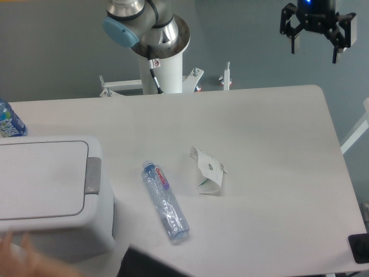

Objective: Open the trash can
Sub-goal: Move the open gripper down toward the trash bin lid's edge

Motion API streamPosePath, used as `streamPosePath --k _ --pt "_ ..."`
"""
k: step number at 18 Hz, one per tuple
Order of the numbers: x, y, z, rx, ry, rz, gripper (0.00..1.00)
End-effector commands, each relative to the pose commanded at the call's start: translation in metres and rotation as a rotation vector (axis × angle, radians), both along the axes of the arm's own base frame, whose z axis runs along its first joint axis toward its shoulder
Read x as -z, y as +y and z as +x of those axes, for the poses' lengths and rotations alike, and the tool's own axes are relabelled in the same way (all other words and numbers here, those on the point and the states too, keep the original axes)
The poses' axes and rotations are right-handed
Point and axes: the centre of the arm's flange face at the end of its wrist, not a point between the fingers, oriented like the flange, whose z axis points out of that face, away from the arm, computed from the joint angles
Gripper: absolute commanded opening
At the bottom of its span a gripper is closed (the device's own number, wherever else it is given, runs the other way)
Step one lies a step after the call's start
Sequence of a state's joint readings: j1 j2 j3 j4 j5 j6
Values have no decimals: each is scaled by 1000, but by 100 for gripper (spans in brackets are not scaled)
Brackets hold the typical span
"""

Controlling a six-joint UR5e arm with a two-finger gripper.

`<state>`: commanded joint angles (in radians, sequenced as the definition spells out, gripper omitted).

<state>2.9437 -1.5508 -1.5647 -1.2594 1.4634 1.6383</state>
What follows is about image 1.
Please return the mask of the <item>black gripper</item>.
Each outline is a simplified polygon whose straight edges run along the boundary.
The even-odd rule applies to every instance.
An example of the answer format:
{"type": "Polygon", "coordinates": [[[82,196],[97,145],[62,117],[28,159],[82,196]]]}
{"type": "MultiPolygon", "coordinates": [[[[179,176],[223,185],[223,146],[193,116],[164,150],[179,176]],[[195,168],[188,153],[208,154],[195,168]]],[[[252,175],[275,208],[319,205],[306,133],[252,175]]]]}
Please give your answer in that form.
{"type": "Polygon", "coordinates": [[[333,45],[332,63],[336,64],[340,54],[357,40],[357,14],[339,14],[338,1],[297,1],[296,6],[288,3],[281,10],[279,31],[289,39],[292,54],[299,48],[302,30],[324,33],[333,45]],[[291,23],[293,16],[298,20],[295,27],[291,23]]]}

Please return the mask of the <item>silver robot arm blue cap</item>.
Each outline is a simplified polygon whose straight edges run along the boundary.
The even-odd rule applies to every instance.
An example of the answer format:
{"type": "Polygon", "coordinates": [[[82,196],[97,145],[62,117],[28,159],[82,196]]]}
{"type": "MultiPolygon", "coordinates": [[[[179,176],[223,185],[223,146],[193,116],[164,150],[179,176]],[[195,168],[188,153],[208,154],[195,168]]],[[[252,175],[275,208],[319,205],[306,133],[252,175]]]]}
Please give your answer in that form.
{"type": "MultiPolygon", "coordinates": [[[[176,47],[189,43],[189,30],[180,30],[172,1],[107,1],[102,22],[105,33],[117,44],[145,58],[168,58],[176,47]]],[[[356,13],[339,14],[337,1],[298,1],[281,10],[280,33],[296,41],[302,30],[324,35],[333,45],[332,62],[357,40],[356,13]]]]}

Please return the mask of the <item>blurred human hand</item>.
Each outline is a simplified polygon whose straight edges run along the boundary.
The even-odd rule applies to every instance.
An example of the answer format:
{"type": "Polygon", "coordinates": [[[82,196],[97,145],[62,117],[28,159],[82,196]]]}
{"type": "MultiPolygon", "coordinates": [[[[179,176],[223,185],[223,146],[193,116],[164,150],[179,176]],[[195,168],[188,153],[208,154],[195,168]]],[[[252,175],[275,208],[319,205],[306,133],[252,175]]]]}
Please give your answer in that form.
{"type": "Polygon", "coordinates": [[[23,235],[21,247],[25,258],[12,251],[13,233],[1,238],[1,276],[84,276],[81,271],[62,261],[39,253],[28,234],[23,235]]]}

